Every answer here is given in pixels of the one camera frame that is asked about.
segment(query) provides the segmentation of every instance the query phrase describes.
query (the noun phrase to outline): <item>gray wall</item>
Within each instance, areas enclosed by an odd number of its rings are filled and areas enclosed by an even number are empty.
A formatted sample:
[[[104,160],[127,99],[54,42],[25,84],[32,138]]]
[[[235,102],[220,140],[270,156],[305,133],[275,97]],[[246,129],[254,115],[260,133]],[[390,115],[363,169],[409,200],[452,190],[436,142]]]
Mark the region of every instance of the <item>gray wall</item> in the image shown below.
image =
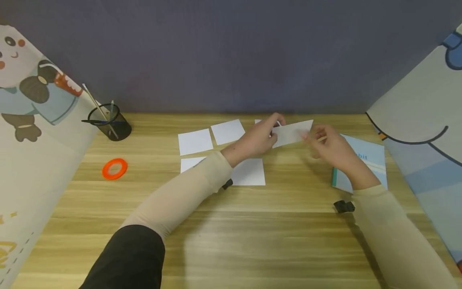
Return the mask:
[[[460,0],[3,0],[125,111],[363,113],[462,22]]]

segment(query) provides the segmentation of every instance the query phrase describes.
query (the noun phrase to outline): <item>book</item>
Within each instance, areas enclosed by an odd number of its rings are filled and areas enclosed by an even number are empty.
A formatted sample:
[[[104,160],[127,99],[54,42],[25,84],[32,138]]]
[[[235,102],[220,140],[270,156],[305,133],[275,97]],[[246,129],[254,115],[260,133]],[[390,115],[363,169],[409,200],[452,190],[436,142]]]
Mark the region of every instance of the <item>book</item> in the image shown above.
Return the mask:
[[[385,147],[351,136],[342,136],[350,144],[358,157],[372,170],[382,185],[388,190],[387,171],[385,168]],[[332,176],[332,186],[342,191],[353,193],[353,188],[347,175],[336,168],[334,168]]]

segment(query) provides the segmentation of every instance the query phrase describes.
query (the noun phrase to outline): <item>black sleeve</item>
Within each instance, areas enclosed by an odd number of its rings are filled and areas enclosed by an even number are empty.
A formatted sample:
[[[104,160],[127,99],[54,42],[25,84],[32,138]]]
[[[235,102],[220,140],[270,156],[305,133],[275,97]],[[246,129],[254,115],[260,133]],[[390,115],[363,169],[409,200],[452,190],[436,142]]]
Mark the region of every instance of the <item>black sleeve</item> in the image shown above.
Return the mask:
[[[81,289],[159,289],[165,247],[153,230],[131,225],[119,229],[99,255]]]

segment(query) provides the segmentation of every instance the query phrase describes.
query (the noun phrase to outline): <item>orange tape roll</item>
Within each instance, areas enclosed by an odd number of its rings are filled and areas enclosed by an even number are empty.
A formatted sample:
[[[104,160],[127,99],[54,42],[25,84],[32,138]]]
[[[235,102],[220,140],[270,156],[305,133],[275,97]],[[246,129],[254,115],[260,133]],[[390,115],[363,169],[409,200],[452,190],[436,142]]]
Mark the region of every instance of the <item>orange tape roll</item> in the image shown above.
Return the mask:
[[[118,172],[114,173],[114,174],[109,173],[109,169],[113,165],[117,165],[117,164],[121,165],[120,170]],[[105,179],[108,179],[108,180],[118,179],[118,178],[120,178],[121,176],[123,176],[125,174],[125,172],[127,171],[127,168],[128,168],[128,164],[124,159],[110,160],[103,166],[103,171],[102,171],[103,177]]]

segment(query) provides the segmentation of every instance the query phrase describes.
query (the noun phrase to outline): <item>beige sleeve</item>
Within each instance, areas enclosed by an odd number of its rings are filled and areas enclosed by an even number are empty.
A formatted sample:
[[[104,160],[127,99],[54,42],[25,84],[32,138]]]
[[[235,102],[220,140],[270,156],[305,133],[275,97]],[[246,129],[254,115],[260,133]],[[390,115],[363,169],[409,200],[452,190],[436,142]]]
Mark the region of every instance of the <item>beige sleeve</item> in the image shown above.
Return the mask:
[[[356,223],[394,289],[458,288],[448,269],[382,185],[355,191]]]
[[[216,193],[231,178],[231,172],[224,156],[214,152],[150,194],[121,227],[143,225],[164,240],[204,199]]]

